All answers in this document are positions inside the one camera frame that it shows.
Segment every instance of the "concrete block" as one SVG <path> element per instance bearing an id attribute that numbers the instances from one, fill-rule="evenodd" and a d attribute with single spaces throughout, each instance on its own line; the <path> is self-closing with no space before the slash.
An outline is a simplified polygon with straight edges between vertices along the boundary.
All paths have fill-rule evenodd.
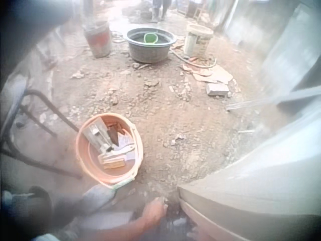
<path id="1" fill-rule="evenodd" d="M 206 94 L 208 96 L 225 96 L 229 92 L 229 87 L 224 84 L 207 84 L 206 85 Z"/>

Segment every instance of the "hose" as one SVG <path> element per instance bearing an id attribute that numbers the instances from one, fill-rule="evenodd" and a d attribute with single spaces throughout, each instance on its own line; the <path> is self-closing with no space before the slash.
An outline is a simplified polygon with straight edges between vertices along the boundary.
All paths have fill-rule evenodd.
<path id="1" fill-rule="evenodd" d="M 195 67 L 198 67 L 198 68 L 202 68 L 202 69 L 209 69 L 209 68 L 212 68 L 216 65 L 216 58 L 215 58 L 215 61 L 214 61 L 214 64 L 212 65 L 209 65 L 209 66 L 204 66 L 204 65 L 198 65 L 198 64 L 194 64 L 186 59 L 184 59 L 183 57 L 181 57 L 180 55 L 178 55 L 178 53 L 176 53 L 173 49 L 170 49 L 170 52 L 172 52 L 176 57 L 178 57 L 180 60 L 183 60 L 185 63 L 188 63 L 192 66 L 195 66 Z"/>

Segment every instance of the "orange plastic bucket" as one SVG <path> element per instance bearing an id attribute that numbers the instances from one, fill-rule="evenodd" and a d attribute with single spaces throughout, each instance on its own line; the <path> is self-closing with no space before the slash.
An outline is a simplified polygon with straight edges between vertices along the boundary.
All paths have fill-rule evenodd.
<path id="1" fill-rule="evenodd" d="M 120 124 L 122 129 L 129 134 L 135 144 L 135 158 L 126 161 L 124 167 L 104 170 L 98 161 L 98 151 L 89 143 L 82 134 L 85 127 L 101 117 L 106 125 Z M 115 113 L 98 114 L 86 121 L 80 128 L 76 138 L 76 156 L 82 169 L 101 184 L 117 189 L 135 179 L 143 159 L 143 146 L 136 126 L 127 118 Z"/>

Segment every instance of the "boot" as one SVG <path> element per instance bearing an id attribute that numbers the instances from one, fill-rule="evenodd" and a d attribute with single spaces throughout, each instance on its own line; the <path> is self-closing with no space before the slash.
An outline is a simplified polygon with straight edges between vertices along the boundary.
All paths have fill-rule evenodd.
<path id="1" fill-rule="evenodd" d="M 161 21 L 164 21 L 164 20 L 165 20 L 166 12 L 167 12 L 167 8 L 164 8 L 164 7 L 163 7 L 162 18 L 160 19 Z"/>
<path id="2" fill-rule="evenodd" d="M 159 9 L 152 9 L 151 23 L 158 23 Z"/>

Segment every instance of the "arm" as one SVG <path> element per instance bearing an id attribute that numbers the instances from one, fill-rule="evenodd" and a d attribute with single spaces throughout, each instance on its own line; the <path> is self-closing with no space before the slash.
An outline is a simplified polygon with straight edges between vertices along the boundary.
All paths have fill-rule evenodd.
<path id="1" fill-rule="evenodd" d="M 139 238 L 144 232 L 159 224 L 166 215 L 167 205 L 164 198 L 156 198 L 149 203 L 139 219 L 129 224 L 110 230 L 102 230 L 94 235 L 81 238 L 78 241 L 130 241 Z"/>

